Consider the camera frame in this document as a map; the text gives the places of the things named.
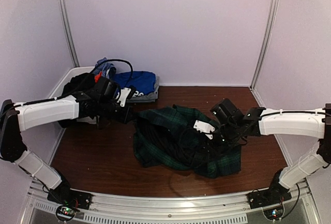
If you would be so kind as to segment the blue t-shirt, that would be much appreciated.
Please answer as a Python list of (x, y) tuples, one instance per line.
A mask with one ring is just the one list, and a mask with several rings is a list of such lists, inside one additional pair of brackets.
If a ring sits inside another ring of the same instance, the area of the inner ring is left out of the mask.
[(113, 81), (121, 88), (133, 86), (136, 90), (133, 97), (148, 95), (155, 91), (156, 75), (148, 71), (134, 71), (117, 73), (113, 76)]

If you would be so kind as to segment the dark green plaid shirt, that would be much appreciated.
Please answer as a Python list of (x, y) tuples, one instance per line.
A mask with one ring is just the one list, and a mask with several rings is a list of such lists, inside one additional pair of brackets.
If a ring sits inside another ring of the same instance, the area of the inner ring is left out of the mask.
[(241, 170), (241, 147), (227, 154), (210, 154), (205, 134), (196, 131), (196, 120), (219, 128), (197, 109), (173, 105), (136, 114), (133, 151), (141, 166), (165, 165), (174, 170), (192, 170), (206, 178), (218, 178)]

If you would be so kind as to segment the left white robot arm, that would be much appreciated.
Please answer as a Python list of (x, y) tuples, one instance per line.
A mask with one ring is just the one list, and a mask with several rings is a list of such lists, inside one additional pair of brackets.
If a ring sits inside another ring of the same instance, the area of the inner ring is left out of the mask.
[(23, 143), (21, 133), (36, 126), (85, 117), (126, 123), (131, 117), (126, 101), (135, 90), (134, 86), (121, 88), (114, 81), (100, 78), (90, 89), (77, 88), (60, 97), (24, 103), (5, 100), (1, 107), (1, 159), (41, 181), (62, 205), (70, 205), (74, 193), (69, 182)]

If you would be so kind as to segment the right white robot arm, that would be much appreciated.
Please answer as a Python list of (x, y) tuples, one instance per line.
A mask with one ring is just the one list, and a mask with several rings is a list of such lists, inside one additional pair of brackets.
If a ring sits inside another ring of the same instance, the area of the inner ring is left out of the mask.
[(297, 161), (275, 173), (265, 200), (276, 204), (299, 181), (330, 165), (330, 104), (313, 110), (283, 110), (264, 107), (243, 113), (225, 98), (210, 112), (219, 121), (222, 141), (231, 144), (247, 137), (299, 136), (315, 138), (317, 143)]

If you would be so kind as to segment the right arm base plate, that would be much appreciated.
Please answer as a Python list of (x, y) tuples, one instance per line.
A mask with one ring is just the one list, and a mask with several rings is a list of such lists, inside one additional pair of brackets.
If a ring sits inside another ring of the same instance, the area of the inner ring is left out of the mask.
[(253, 190), (247, 194), (248, 203), (251, 209), (281, 204), (283, 201), (291, 200), (292, 196), (288, 191), (278, 189)]

